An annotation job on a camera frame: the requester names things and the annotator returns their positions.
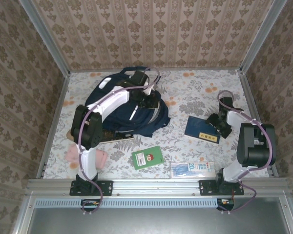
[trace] navy backpack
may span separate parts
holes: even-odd
[[[120,73],[112,74],[106,78],[111,78],[111,80],[103,87],[100,88],[99,85],[92,91],[85,105],[90,105],[106,94],[108,94],[114,86],[116,86],[120,81],[130,78],[130,75],[125,74],[127,71],[144,71],[146,67],[126,67]],[[130,133],[130,134],[140,134],[145,137],[152,137],[152,134],[159,128],[166,127],[170,121],[168,117],[168,107],[165,102],[161,99],[161,94],[158,91],[154,92],[155,96],[159,100],[159,106],[156,109],[148,108],[138,108],[138,102],[129,99],[129,101],[115,111],[113,111],[106,119],[103,121],[103,128],[120,133]]]

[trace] beige wallpaper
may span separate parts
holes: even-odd
[[[272,0],[33,0],[71,70],[238,67]]]
[[[0,234],[35,178],[63,76],[17,0],[0,0]]]
[[[288,0],[247,72],[263,122],[278,136],[277,169],[293,194],[293,0]]]

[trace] green card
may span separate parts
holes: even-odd
[[[164,163],[161,148],[155,146],[131,153],[135,169],[141,169]]]

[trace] blue booklet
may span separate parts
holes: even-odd
[[[185,135],[219,144],[220,134],[205,119],[189,116]]]

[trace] white table surface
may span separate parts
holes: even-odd
[[[85,100],[97,84],[111,72],[72,73],[62,107],[61,116],[54,136],[51,153],[43,178],[75,178],[79,165],[69,162],[65,155],[74,144],[66,138],[75,109]],[[155,78],[149,72],[150,79]],[[220,143],[208,143],[184,135],[188,116],[206,119],[218,112],[217,94],[219,90],[234,93],[234,107],[249,109],[237,71],[235,70],[196,70],[161,71],[162,78],[158,91],[169,108],[171,121],[166,128],[153,134],[153,138],[136,135],[134,140],[100,144],[98,149],[108,153],[105,167],[98,170],[101,179],[125,178],[170,178],[170,162],[213,161],[216,172],[236,159],[239,131],[234,130]],[[164,164],[135,170],[131,153],[159,145],[165,159]],[[269,177],[267,170],[252,172],[249,177]]]

